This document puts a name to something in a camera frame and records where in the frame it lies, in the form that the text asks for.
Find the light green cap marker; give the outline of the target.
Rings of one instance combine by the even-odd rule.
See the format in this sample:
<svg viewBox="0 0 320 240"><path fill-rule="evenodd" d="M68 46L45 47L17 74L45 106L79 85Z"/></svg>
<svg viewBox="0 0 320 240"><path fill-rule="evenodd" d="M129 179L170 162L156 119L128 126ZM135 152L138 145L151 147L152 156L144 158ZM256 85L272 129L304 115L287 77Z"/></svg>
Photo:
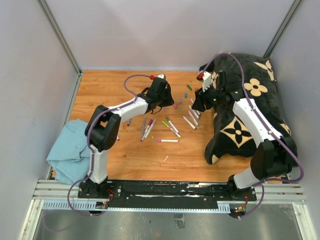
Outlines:
<svg viewBox="0 0 320 240"><path fill-rule="evenodd" d="M178 138L182 138L178 132L176 132L171 126L169 126L165 121L161 121L168 129L170 129Z"/></svg>

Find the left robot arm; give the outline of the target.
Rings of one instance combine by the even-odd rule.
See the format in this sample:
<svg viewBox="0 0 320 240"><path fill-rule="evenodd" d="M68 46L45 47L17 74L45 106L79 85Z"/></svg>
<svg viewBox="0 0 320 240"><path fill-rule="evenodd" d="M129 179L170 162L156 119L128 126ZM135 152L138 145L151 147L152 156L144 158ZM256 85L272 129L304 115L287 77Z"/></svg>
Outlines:
<svg viewBox="0 0 320 240"><path fill-rule="evenodd" d="M107 190L107 162L109 150L116 143L120 125L136 116L152 112L156 107L168 107L174 104L171 86L164 74L146 75L152 80L149 87L141 93L133 94L133 99L116 106L96 107L87 127L85 136L90 149L90 162L87 177L81 181L80 188L88 189L88 195L102 198Z"/></svg>

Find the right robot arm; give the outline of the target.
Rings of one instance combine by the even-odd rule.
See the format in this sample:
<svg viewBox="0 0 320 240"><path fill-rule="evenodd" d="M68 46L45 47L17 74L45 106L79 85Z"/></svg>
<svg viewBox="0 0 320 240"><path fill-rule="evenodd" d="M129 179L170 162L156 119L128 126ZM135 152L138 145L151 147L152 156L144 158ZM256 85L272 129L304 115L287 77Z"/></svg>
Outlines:
<svg viewBox="0 0 320 240"><path fill-rule="evenodd" d="M196 78L202 83L202 87L195 91L192 108L204 112L214 104L231 107L235 116L247 127L256 145L250 166L230 176L227 181L226 193L230 199L238 200L245 190L267 181L276 181L278 176L290 173L295 167L301 167L295 141L290 136L284 137L271 125L255 100L249 97L244 81L230 84L226 73L221 72L218 78L223 85L214 88L209 72L200 71Z"/></svg>

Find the lavender cap marker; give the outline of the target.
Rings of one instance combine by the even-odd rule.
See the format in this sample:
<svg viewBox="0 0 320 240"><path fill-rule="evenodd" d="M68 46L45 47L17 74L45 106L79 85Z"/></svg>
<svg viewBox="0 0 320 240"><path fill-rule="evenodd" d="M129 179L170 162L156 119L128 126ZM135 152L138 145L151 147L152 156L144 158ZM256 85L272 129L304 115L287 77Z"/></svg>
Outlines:
<svg viewBox="0 0 320 240"><path fill-rule="evenodd" d="M193 114L188 111L189 116L191 117L192 121L194 122L194 124L196 125L197 128L199 128L199 123L197 122L196 118L193 116Z"/></svg>

